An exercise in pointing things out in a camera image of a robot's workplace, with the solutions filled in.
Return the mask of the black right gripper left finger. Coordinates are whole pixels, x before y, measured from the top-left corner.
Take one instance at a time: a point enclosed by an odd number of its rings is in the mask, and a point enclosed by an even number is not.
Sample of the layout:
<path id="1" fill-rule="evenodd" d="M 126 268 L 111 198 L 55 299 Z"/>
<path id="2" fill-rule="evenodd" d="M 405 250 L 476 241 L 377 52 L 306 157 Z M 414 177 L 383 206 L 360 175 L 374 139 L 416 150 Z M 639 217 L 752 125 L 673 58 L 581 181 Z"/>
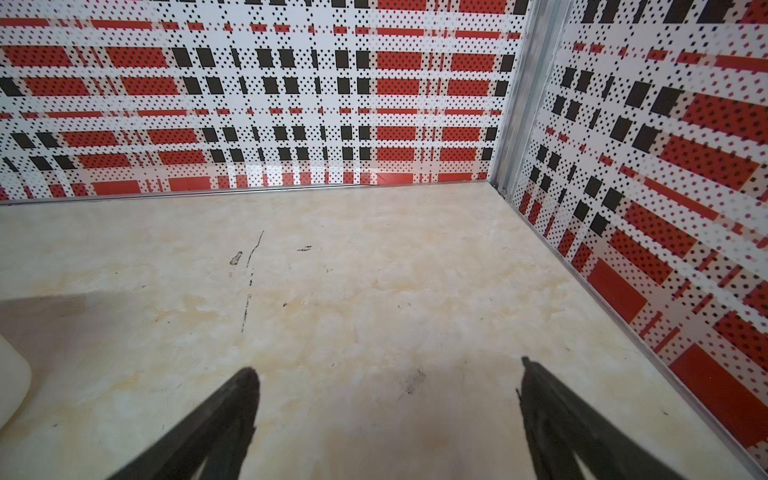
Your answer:
<path id="1" fill-rule="evenodd" d="M 237 479 L 256 432 L 259 376 L 237 371 L 113 479 Z"/>

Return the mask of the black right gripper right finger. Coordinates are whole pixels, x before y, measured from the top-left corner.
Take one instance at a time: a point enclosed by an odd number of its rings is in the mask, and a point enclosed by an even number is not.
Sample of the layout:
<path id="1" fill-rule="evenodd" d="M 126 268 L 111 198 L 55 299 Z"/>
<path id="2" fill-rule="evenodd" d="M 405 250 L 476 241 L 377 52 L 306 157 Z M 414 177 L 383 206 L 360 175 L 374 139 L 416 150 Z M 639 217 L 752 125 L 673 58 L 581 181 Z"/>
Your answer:
<path id="1" fill-rule="evenodd" d="M 679 479 L 676 471 L 636 444 L 541 363 L 522 358 L 518 399 L 536 477 Z"/>

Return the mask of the white plastic bin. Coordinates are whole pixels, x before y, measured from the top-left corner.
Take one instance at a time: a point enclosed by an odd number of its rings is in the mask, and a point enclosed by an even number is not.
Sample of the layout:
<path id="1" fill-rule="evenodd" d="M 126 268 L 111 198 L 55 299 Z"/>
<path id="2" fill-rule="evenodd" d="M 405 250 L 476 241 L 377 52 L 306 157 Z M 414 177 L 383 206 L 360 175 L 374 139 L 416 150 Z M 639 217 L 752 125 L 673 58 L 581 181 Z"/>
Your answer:
<path id="1" fill-rule="evenodd" d="M 28 361 L 4 338 L 0 338 L 0 426 L 4 427 L 21 406 L 31 384 Z"/>

